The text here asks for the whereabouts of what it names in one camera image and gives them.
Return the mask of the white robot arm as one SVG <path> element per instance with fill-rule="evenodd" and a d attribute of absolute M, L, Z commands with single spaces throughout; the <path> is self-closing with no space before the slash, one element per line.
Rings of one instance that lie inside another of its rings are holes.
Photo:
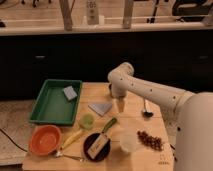
<path fill-rule="evenodd" d="M 179 116 L 173 171 L 213 171 L 213 92 L 193 93 L 135 78 L 128 62 L 111 70 L 108 81 L 114 98 L 129 91 Z"/>

